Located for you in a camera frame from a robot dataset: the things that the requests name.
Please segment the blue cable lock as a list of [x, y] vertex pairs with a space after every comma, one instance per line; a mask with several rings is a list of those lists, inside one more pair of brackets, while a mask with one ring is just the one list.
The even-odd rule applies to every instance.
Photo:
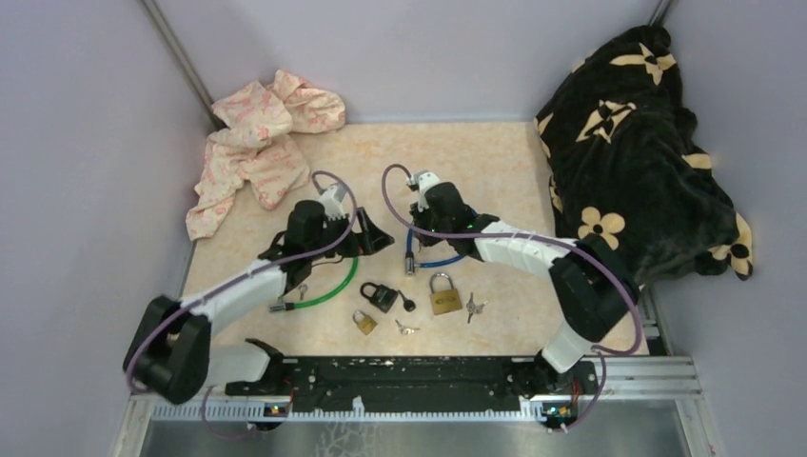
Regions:
[[463, 255], [456, 255], [440, 261], [419, 262], [414, 255], [414, 231], [409, 229], [405, 238], [405, 253], [403, 258], [404, 274], [414, 276], [419, 268], [440, 268], [456, 264], [464, 259]]

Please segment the black padlock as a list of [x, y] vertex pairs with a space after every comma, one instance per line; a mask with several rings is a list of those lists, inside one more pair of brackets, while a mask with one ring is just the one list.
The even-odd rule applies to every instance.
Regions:
[[382, 313], [388, 313], [400, 296], [396, 289], [372, 282], [361, 284], [360, 294]]

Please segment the black padlock key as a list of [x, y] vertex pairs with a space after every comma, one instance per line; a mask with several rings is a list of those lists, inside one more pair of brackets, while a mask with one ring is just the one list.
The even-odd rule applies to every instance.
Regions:
[[417, 308], [415, 301], [408, 298], [401, 290], [398, 290], [398, 293], [403, 301], [403, 309], [406, 312], [413, 312]]

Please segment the small brass padlock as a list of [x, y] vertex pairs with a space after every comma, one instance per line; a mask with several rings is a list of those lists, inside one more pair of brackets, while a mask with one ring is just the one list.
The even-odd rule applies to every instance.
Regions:
[[361, 310], [356, 310], [352, 315], [352, 319], [354, 324], [356, 325], [356, 328], [363, 335], [371, 334], [378, 325], [375, 319], [373, 319], [370, 315], [364, 313]]

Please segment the large brass padlock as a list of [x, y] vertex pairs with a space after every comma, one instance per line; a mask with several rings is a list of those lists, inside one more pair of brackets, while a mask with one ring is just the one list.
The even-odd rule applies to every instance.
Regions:
[[437, 272], [429, 280], [430, 303], [435, 316], [459, 311], [463, 308], [459, 291], [453, 279], [446, 273]]

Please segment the small padlock keys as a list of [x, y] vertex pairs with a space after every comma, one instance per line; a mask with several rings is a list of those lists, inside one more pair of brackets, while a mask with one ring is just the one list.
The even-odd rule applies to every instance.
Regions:
[[407, 326], [399, 320], [395, 320], [395, 323], [401, 335], [410, 335], [420, 330], [419, 328]]

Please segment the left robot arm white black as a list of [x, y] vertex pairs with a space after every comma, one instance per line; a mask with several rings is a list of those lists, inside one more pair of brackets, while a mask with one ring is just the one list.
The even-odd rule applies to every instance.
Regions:
[[255, 308], [280, 299], [302, 284], [316, 260], [373, 255], [393, 237], [357, 208], [329, 214], [324, 204], [304, 200], [289, 213], [285, 230], [246, 270], [182, 301], [152, 299], [123, 362], [129, 387], [181, 405], [208, 387], [251, 384], [263, 394], [278, 391], [285, 368], [281, 353], [249, 339], [218, 346], [214, 337]]

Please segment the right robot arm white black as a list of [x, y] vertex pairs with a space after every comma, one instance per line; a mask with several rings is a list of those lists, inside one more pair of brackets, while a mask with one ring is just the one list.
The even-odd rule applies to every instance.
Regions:
[[507, 265], [553, 286], [562, 321], [539, 353], [543, 360], [536, 379], [544, 390], [560, 392], [570, 384], [573, 366], [636, 305], [637, 283], [597, 234], [574, 240], [519, 231], [494, 215], [477, 213], [454, 184], [431, 172], [406, 184], [418, 196], [410, 215], [424, 245], [446, 241], [461, 256]]

